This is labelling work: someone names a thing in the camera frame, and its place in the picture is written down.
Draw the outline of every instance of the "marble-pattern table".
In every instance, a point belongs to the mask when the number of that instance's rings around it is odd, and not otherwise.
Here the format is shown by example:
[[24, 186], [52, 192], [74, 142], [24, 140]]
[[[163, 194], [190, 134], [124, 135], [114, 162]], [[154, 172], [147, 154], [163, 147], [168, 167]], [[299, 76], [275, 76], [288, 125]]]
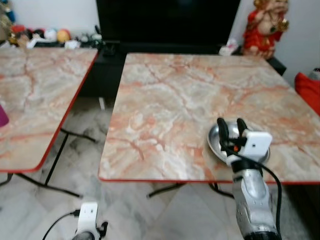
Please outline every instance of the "marble-pattern table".
[[0, 48], [0, 172], [38, 170], [96, 57], [96, 49]]
[[320, 182], [320, 118], [266, 61], [174, 54], [127, 55], [99, 178], [230, 182], [207, 144], [218, 117], [272, 134], [266, 165], [283, 183]]

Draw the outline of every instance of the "television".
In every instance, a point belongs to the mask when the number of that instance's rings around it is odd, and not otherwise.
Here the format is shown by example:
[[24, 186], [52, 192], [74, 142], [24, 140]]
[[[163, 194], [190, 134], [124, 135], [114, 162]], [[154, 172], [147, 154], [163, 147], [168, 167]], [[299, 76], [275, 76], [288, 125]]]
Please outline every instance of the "television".
[[225, 45], [240, 0], [96, 0], [109, 42]]

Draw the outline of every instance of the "silver plate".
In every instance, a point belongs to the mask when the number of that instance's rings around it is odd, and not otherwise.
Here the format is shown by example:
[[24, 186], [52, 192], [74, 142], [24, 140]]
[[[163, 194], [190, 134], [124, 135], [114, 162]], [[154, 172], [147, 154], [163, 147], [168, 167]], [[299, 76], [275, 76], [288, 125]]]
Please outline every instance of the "silver plate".
[[[229, 138], [237, 138], [239, 136], [238, 125], [236, 122], [227, 121], [226, 124], [228, 125], [229, 129]], [[212, 152], [223, 162], [227, 162], [227, 154], [225, 151], [221, 151], [221, 145], [219, 143], [219, 127], [215, 124], [209, 131], [207, 136], [209, 147], [211, 148]], [[270, 148], [266, 152], [265, 156], [259, 159], [260, 163], [264, 163], [270, 157]]]

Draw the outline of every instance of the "red table edge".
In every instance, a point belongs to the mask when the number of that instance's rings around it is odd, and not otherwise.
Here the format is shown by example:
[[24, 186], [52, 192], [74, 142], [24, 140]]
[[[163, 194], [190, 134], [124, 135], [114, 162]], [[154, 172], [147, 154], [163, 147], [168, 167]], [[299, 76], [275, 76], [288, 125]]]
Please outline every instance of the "red table edge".
[[78, 96], [83, 84], [85, 83], [85, 80], [87, 79], [88, 74], [89, 74], [90, 70], [92, 69], [97, 57], [98, 57], [98, 52], [95, 54], [92, 62], [90, 63], [90, 66], [89, 66], [87, 72], [85, 73], [85, 75], [84, 75], [84, 77], [82, 79], [82, 82], [80, 83], [77, 91], [75, 92], [75, 94], [73, 96], [73, 99], [71, 100], [71, 102], [69, 104], [69, 107], [67, 108], [67, 110], [66, 110], [66, 112], [65, 112], [65, 114], [64, 114], [64, 116], [63, 116], [63, 118], [62, 118], [62, 120], [61, 120], [61, 122], [59, 124], [59, 126], [57, 127], [55, 133], [53, 134], [53, 137], [52, 137], [52, 139], [51, 139], [51, 141], [50, 141], [50, 143], [49, 143], [49, 145], [48, 145], [48, 147], [47, 147], [47, 149], [46, 149], [46, 151], [45, 151], [40, 163], [36, 167], [31, 168], [31, 169], [10, 169], [10, 170], [0, 169], [0, 173], [8, 173], [8, 174], [32, 173], [32, 172], [38, 171], [43, 166], [43, 164], [45, 163], [45, 160], [47, 159], [47, 156], [48, 156], [52, 146], [55, 143], [55, 140], [56, 140], [56, 138], [57, 138], [57, 136], [58, 136], [58, 134], [60, 132], [60, 129], [61, 129], [62, 125], [64, 124], [64, 122], [65, 122], [65, 120], [66, 120], [71, 108], [73, 107], [73, 105], [74, 105], [74, 103], [75, 103], [75, 101], [77, 99], [77, 96]]
[[[107, 183], [160, 183], [160, 184], [232, 184], [230, 180], [161, 180], [161, 179], [110, 179], [98, 176], [99, 180]], [[320, 185], [320, 181], [280, 181], [282, 185]], [[277, 184], [275, 181], [266, 181], [267, 184]]]

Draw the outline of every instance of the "red statue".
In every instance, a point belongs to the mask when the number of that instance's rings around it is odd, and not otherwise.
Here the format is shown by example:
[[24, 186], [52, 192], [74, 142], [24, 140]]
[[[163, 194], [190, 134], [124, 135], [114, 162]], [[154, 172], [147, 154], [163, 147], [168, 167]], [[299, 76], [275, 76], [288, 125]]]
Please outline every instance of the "red statue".
[[270, 59], [275, 53], [275, 41], [289, 28], [285, 19], [288, 0], [255, 0], [256, 10], [248, 16], [243, 35], [244, 55], [258, 55]]

